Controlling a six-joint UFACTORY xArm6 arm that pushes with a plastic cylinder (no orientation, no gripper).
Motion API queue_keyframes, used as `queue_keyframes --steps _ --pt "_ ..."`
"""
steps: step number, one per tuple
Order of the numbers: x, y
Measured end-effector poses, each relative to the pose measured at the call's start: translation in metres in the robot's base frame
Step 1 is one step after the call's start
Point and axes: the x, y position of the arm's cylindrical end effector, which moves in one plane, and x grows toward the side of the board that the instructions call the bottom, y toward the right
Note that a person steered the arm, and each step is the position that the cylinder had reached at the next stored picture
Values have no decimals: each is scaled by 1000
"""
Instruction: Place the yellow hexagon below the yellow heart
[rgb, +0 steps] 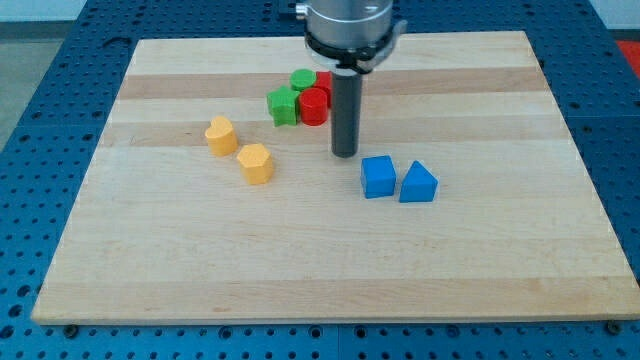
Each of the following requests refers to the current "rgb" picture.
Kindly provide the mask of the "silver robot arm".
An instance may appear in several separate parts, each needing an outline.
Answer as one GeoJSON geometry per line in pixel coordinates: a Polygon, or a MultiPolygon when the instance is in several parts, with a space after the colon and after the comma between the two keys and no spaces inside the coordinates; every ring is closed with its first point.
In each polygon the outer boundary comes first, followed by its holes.
{"type": "Polygon", "coordinates": [[[309,55],[331,73],[331,151],[350,158],[359,147],[363,79],[389,58],[408,22],[393,20],[392,0],[307,0],[295,14],[309,55]]]}

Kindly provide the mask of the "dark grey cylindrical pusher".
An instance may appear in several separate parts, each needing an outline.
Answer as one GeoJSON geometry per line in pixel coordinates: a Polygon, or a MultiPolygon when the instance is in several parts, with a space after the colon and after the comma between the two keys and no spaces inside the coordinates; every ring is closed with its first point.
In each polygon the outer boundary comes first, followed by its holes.
{"type": "Polygon", "coordinates": [[[362,76],[331,75],[331,150],[341,158],[354,156],[359,146],[362,76]]]}

